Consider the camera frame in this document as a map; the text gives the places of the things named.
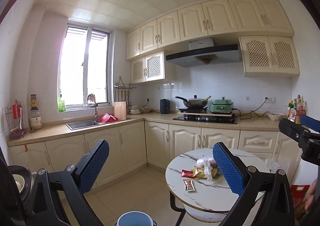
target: metal screw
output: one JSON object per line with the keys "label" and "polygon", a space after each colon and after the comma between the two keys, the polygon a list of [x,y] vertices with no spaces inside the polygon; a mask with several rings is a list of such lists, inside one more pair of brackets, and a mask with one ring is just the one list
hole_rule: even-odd
{"label": "metal screw", "polygon": [[73,171],[75,168],[76,168],[75,165],[69,165],[67,167],[67,170],[70,172],[70,171]]}
{"label": "metal screw", "polygon": [[280,174],[280,175],[285,175],[285,171],[282,170],[282,169],[279,169],[279,174]]}
{"label": "metal screw", "polygon": [[40,169],[39,171],[38,171],[38,174],[40,174],[40,175],[42,175],[42,174],[44,174],[45,173],[45,169]]}
{"label": "metal screw", "polygon": [[251,173],[254,173],[257,171],[257,169],[254,167],[254,166],[249,166],[248,167],[248,170],[251,172]]}

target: wooden cutting board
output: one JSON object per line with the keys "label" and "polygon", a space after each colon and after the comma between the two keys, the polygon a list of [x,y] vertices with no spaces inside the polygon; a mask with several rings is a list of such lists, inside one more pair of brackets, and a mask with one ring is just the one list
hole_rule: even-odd
{"label": "wooden cutting board", "polygon": [[114,102],[113,105],[113,114],[115,117],[119,119],[119,121],[123,121],[127,119],[127,103],[126,102]]}

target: blue bucket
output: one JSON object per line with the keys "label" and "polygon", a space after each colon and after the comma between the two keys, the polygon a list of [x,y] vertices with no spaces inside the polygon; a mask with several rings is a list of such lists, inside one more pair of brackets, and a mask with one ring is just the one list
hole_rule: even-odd
{"label": "blue bucket", "polygon": [[122,214],[118,222],[117,226],[157,226],[156,222],[154,222],[148,214],[143,212],[127,212]]}

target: range hood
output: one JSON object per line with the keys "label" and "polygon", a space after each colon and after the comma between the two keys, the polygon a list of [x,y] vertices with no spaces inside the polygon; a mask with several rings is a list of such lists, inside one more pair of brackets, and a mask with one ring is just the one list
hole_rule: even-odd
{"label": "range hood", "polygon": [[182,67],[240,62],[237,44],[214,46],[212,38],[189,42],[190,50],[168,55],[166,61]]}

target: faucet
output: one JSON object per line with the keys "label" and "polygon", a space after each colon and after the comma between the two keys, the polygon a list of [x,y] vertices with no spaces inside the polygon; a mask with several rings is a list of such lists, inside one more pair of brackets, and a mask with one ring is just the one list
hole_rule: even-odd
{"label": "faucet", "polygon": [[98,104],[96,103],[96,97],[94,94],[89,94],[87,96],[87,101],[91,101],[91,102],[94,102],[94,103],[90,103],[90,104],[86,104],[85,106],[89,106],[89,107],[94,107],[94,120],[96,122],[98,122],[98,111],[97,111],[97,106]]}

